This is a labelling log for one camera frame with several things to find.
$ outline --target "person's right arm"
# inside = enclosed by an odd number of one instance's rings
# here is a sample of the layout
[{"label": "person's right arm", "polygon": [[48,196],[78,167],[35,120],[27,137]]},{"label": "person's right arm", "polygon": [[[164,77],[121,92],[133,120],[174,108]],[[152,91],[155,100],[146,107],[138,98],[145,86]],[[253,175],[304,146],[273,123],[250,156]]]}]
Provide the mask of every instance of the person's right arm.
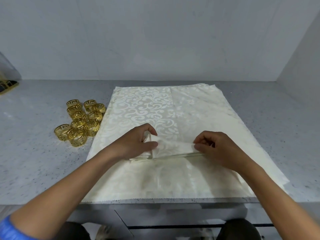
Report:
[{"label": "person's right arm", "polygon": [[230,137],[222,132],[204,131],[194,143],[195,149],[207,158],[242,176],[282,239],[320,239],[318,224]]}]

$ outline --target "black horizontal gap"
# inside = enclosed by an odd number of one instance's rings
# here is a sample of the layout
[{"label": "black horizontal gap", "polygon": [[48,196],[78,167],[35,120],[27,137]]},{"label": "black horizontal gap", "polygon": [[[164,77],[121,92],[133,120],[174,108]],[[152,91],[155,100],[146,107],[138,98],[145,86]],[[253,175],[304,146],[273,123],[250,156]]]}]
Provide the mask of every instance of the black horizontal gap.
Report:
[{"label": "black horizontal gap", "polygon": [[[164,226],[128,226],[129,230],[134,229],[182,229],[182,228],[221,228],[224,224],[208,225],[164,225]],[[274,227],[272,223],[253,224],[255,227]]]}]

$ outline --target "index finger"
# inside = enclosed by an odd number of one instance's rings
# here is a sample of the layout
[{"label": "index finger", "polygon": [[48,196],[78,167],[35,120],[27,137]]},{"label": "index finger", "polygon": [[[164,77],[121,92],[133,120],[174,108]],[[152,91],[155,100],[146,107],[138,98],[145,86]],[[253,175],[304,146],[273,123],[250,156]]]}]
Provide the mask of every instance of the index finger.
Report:
[{"label": "index finger", "polygon": [[194,144],[201,143],[202,141],[212,141],[216,142],[219,138],[219,133],[218,132],[213,132],[213,131],[202,131],[193,141]]},{"label": "index finger", "polygon": [[157,132],[156,130],[149,124],[149,123],[146,123],[146,124],[143,124],[143,125],[140,125],[139,126],[141,129],[143,129],[143,132],[145,131],[149,131],[152,135],[154,136],[157,136]]}]

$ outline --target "person's left arm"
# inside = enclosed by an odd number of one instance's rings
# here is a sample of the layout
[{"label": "person's left arm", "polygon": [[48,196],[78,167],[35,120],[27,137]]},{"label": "person's left arm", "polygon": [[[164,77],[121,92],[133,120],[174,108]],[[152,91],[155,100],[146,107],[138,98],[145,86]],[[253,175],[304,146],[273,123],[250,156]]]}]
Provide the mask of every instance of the person's left arm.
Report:
[{"label": "person's left arm", "polygon": [[157,147],[146,142],[144,132],[157,135],[150,124],[133,128],[101,150],[71,174],[38,195],[10,216],[22,233],[36,239],[51,239],[102,175],[121,159],[139,156]]}]

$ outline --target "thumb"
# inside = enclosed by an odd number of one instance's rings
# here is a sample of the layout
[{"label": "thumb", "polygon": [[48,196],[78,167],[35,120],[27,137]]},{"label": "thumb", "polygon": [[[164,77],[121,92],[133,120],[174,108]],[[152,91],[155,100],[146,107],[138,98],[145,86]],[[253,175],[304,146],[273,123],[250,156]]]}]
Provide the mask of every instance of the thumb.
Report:
[{"label": "thumb", "polygon": [[194,148],[203,153],[203,154],[206,154],[208,156],[210,156],[210,154],[213,154],[214,153],[214,148],[208,146],[208,145],[204,145],[204,144],[195,144],[194,145]]},{"label": "thumb", "polygon": [[156,142],[156,141],[144,142],[143,143],[143,150],[145,152],[151,151],[151,150],[155,149],[157,146],[158,146],[158,142]]}]

